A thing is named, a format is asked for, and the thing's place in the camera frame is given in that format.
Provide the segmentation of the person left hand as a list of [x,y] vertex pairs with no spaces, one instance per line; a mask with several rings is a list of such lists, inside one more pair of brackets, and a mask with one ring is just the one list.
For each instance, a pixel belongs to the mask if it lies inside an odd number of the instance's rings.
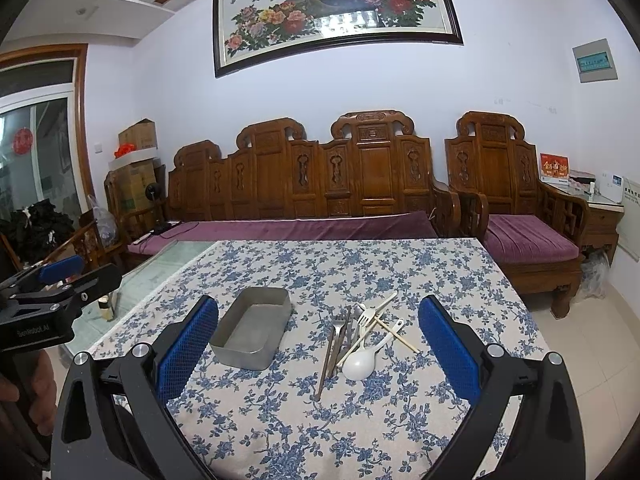
[[37,352],[35,366],[24,378],[20,378],[20,385],[27,393],[30,419],[40,434],[50,436],[56,416],[58,386],[54,379],[51,359],[46,350]]

